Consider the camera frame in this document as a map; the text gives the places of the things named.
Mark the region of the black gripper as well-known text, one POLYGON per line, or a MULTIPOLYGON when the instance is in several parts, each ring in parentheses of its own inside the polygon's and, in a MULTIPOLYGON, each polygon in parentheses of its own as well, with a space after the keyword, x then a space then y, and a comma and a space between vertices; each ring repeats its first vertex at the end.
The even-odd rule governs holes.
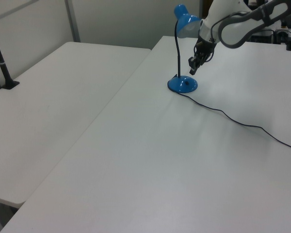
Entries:
POLYGON ((188 59, 190 66, 190 74, 194 75, 197 69, 200 68, 205 62, 212 59, 214 55, 215 44, 199 38, 194 46, 194 57, 188 59))

